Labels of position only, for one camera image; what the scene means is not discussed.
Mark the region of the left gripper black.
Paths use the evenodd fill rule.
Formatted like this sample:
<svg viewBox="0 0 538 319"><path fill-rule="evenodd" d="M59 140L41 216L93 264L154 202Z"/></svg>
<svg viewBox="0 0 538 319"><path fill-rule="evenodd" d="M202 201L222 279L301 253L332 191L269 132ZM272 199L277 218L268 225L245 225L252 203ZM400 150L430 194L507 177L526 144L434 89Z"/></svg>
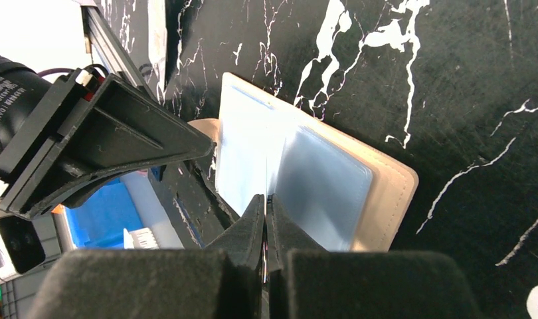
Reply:
<svg viewBox="0 0 538 319"><path fill-rule="evenodd" d="M213 141L102 65L51 84L0 55L0 201L34 219L77 208L121 175L208 155Z"/></svg>

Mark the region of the tan card holder with sleeves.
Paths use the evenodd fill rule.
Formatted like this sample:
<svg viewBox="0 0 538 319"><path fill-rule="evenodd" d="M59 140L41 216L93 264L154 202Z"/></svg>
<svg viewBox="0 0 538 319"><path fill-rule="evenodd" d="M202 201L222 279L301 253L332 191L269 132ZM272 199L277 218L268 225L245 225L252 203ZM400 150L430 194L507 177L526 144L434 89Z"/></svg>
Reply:
<svg viewBox="0 0 538 319"><path fill-rule="evenodd" d="M232 73L219 116L192 125L217 144L215 191L239 215L275 195L329 251L387 251L418 186L409 166Z"/></svg>

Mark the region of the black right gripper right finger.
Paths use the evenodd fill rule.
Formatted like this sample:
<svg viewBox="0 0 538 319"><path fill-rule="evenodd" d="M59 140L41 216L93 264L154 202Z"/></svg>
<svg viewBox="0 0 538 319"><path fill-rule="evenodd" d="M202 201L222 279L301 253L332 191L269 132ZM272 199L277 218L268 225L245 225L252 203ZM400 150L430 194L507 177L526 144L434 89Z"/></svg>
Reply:
<svg viewBox="0 0 538 319"><path fill-rule="evenodd" d="M267 271L283 268L293 249L325 251L290 218L276 195L269 195L266 202L266 243Z"/></svg>

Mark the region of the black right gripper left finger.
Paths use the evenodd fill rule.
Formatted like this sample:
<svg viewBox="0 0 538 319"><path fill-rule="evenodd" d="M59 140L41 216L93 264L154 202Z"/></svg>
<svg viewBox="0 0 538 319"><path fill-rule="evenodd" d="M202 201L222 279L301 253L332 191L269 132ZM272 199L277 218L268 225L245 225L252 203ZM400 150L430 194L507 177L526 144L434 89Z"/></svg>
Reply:
<svg viewBox="0 0 538 319"><path fill-rule="evenodd" d="M259 271L265 230L264 195L254 195L241 218L205 248L224 251L234 266Z"/></svg>

